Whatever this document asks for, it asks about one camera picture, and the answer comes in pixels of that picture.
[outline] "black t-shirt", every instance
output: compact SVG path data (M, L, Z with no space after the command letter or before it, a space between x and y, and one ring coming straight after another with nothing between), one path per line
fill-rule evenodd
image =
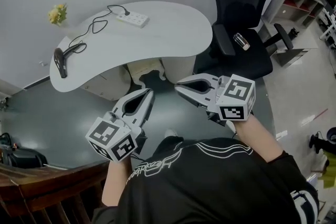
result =
M140 164L93 223L315 223L316 190L292 156L266 163L228 138L177 144Z

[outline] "black hair dryer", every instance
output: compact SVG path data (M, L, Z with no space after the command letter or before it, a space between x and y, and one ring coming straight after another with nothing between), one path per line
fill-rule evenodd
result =
M64 79L68 76L66 67L67 57L81 46L86 46L86 43L78 43L76 45L73 45L70 48L66 49L64 52L60 48L55 49L54 62L57 66L59 74L61 75L61 78Z

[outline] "dark gray floor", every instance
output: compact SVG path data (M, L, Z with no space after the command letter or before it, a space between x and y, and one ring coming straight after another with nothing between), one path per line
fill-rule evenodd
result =
M166 129L175 129L186 139L232 136L228 127L208 121L202 108L196 108L179 97L173 85L161 81L155 72L145 76L144 81L154 90L155 103L144 126L148 140L141 158L153 154ZM254 114L274 133L264 81L259 79L256 85ZM103 159L91 148L85 135L95 119L111 110L114 104L82 89L58 92L50 81L46 81L10 99L10 108L4 113L3 131L8 132L20 146L44 154L49 164L77 167Z

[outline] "chair armrest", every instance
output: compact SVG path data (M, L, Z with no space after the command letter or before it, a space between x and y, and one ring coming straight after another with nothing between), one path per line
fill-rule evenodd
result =
M287 49L292 49L293 48L293 43L290 40L288 34L284 30L284 28L280 24L274 24L274 27L278 31L278 34L280 35L281 39L283 40L283 43L285 43Z
M235 56L235 50L224 25L214 25L213 31L221 52L226 56Z

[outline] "yellow flowers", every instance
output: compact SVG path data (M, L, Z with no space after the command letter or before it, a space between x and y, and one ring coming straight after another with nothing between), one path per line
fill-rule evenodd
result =
M54 25L60 25L67 18L67 5L59 4L48 12L49 22Z

